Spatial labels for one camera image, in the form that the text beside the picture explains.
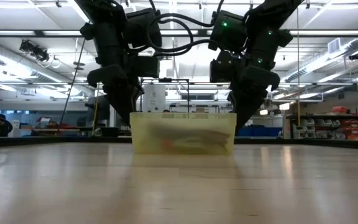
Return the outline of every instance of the air duct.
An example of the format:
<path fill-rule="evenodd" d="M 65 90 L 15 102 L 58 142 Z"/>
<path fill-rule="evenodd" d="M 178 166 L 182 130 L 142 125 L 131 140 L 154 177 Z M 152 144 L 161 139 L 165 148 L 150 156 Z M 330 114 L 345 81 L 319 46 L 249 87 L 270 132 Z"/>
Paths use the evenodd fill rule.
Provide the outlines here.
<path fill-rule="evenodd" d="M 4 58 L 6 58 L 8 60 L 12 60 L 16 63 L 18 61 L 20 61 L 20 64 L 18 64 L 18 65 L 22 65 L 23 67 L 28 68 L 29 70 L 33 70 L 33 71 L 37 72 L 39 75 L 41 75 L 45 78 L 48 78 L 49 80 L 53 80 L 54 82 L 72 82 L 71 79 L 66 78 L 63 75 L 53 72 L 47 68 L 43 68 L 40 65 L 38 65 L 37 63 L 34 63 L 26 58 L 22 58 L 22 56 L 17 55 L 14 52 L 0 46 L 0 61 L 2 61 L 4 64 L 6 64 L 6 62 L 3 61 Z M 93 96 L 93 94 L 94 94 L 93 90 L 91 90 L 90 88 L 87 88 L 85 86 L 76 86 L 75 88 L 85 92 L 88 96 Z"/>
<path fill-rule="evenodd" d="M 301 77 L 303 75 L 307 75 L 319 68 L 322 68 L 331 62 L 334 61 L 335 58 L 338 58 L 342 55 L 347 55 L 349 53 L 354 52 L 355 50 L 358 50 L 358 38 L 354 39 L 347 44 L 338 45 L 338 50 L 335 53 L 329 53 L 328 50 L 325 50 L 323 53 L 313 57 L 311 60 L 307 61 L 305 64 L 303 64 L 300 67 L 300 70 L 298 71 L 297 68 L 294 68 L 291 70 L 288 75 L 283 78 L 285 82 L 291 82 L 295 80 L 298 77 Z"/>

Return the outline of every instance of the wooden surface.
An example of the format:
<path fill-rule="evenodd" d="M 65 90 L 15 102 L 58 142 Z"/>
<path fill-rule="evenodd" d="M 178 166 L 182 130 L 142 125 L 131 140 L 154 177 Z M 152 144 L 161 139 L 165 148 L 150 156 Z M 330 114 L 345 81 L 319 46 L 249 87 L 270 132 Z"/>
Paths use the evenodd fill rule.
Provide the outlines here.
<path fill-rule="evenodd" d="M 241 146 L 138 156 L 130 144 L 0 149 L 0 223 L 358 223 L 358 150 Z"/>

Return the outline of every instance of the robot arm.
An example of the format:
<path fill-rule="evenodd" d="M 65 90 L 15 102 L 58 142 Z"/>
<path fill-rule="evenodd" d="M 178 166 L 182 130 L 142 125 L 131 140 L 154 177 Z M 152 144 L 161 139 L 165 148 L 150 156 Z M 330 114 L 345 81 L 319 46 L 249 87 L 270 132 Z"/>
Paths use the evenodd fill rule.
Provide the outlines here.
<path fill-rule="evenodd" d="M 155 21 L 168 16 L 152 8 L 126 14 L 113 0 L 75 1 L 91 19 L 92 24 L 85 24 L 80 32 L 86 40 L 94 40 L 98 51 L 96 62 L 101 65 L 89 73 L 88 83 L 96 87 L 102 82 L 106 98 L 129 124 L 129 114 L 135 111 L 136 100 L 144 93 L 139 77 L 158 78 L 159 74 L 157 57 L 142 57 L 137 53 L 147 47 L 161 51 L 162 37 Z M 271 72 L 275 66 L 273 60 L 278 47 L 285 47 L 292 40 L 290 34 L 278 29 L 302 2 L 265 0 L 245 16 L 215 12 L 210 40 L 198 42 L 208 42 L 211 50 L 217 50 L 218 46 L 221 49 L 217 59 L 211 62 L 210 81 L 231 82 L 228 100 L 237 113 L 236 131 L 264 102 L 266 88 L 278 87 L 280 78 Z M 190 49 L 189 45 L 181 53 Z M 174 52 L 167 49 L 165 53 Z"/>

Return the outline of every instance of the plastic container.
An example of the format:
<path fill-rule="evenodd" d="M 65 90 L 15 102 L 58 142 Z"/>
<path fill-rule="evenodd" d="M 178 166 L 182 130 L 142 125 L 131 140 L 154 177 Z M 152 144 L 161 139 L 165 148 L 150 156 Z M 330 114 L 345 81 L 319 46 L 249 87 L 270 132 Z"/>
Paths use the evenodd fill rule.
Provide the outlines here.
<path fill-rule="evenodd" d="M 138 154 L 230 154 L 235 113 L 131 113 Z"/>

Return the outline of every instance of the person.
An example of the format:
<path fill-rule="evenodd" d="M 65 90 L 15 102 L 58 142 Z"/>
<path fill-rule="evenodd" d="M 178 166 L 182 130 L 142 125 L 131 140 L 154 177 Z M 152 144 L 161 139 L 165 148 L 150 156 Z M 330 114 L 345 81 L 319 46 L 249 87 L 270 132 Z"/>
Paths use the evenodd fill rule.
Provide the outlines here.
<path fill-rule="evenodd" d="M 3 114 L 0 114 L 0 118 L 6 119 L 5 115 Z M 0 137 L 7 137 L 8 134 L 9 126 L 5 122 L 0 121 Z"/>

